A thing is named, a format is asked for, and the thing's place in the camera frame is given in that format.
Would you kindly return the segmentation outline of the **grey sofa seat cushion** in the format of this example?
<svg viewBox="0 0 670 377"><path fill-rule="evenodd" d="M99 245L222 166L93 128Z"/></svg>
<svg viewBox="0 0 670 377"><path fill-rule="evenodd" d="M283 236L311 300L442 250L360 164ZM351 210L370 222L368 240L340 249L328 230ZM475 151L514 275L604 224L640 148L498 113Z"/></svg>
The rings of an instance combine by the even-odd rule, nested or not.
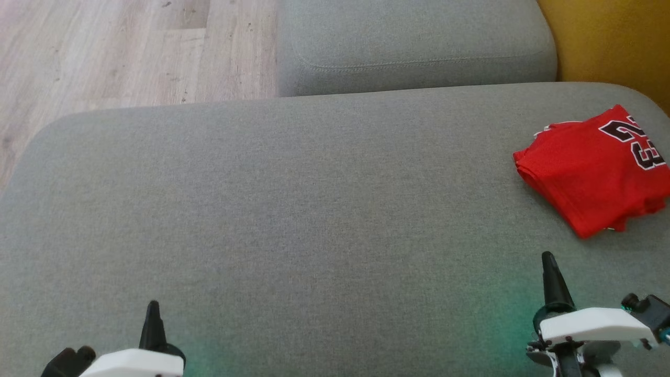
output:
<svg viewBox="0 0 670 377"><path fill-rule="evenodd" d="M538 0L281 0L280 96L553 82Z"/></svg>

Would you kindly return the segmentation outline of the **red shorts with white panel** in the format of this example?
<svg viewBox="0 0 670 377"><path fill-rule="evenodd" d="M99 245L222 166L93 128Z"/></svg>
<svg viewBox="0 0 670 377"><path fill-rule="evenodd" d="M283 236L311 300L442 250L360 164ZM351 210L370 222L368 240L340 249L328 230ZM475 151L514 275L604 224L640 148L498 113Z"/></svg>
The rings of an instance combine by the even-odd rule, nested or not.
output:
<svg viewBox="0 0 670 377"><path fill-rule="evenodd" d="M628 219L659 212L670 199L670 167L621 105L546 126L513 160L582 239L623 232Z"/></svg>

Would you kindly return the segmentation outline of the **grey and yellow sofa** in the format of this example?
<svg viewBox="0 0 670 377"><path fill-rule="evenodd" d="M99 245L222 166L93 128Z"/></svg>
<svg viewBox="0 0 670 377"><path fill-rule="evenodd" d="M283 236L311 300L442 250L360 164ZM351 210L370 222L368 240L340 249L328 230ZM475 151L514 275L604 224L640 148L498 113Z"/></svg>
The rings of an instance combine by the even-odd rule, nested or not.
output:
<svg viewBox="0 0 670 377"><path fill-rule="evenodd" d="M580 307L670 301L670 208L581 240L512 159L617 104L668 157L670 118L600 83L63 117L0 199L0 377L136 347L153 299L187 377L548 377L543 251Z"/></svg>

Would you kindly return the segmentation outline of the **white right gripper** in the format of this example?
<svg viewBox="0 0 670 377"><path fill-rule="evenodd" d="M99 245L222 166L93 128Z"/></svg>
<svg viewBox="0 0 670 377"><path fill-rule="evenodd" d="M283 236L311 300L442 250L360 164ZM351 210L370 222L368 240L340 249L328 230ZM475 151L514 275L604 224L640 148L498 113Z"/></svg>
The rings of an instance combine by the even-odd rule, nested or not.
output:
<svg viewBox="0 0 670 377"><path fill-rule="evenodd" d="M575 309L576 305L555 256L542 253L545 306ZM529 342L526 354L535 363L605 362L623 342L637 348L656 349L660 342L653 330L621 308L584 308L550 311L543 308L534 318L538 338Z"/></svg>

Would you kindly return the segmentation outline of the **wide yellow sofa back cushion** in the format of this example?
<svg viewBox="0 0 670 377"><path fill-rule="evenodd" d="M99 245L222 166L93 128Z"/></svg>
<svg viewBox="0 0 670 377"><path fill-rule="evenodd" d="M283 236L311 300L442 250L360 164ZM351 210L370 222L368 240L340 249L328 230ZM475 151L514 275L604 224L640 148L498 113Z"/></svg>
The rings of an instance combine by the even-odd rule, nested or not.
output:
<svg viewBox="0 0 670 377"><path fill-rule="evenodd" d="M619 84L670 116L670 0L538 0L557 79Z"/></svg>

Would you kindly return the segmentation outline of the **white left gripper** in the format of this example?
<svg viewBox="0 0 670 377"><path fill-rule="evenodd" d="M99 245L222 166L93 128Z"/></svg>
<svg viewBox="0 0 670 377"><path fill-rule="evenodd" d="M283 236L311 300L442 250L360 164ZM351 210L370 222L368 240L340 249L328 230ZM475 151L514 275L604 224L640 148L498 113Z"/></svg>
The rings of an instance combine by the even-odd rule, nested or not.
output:
<svg viewBox="0 0 670 377"><path fill-rule="evenodd" d="M96 358L79 377L183 377L186 356L166 341L160 303L148 304L139 348L122 349Z"/></svg>

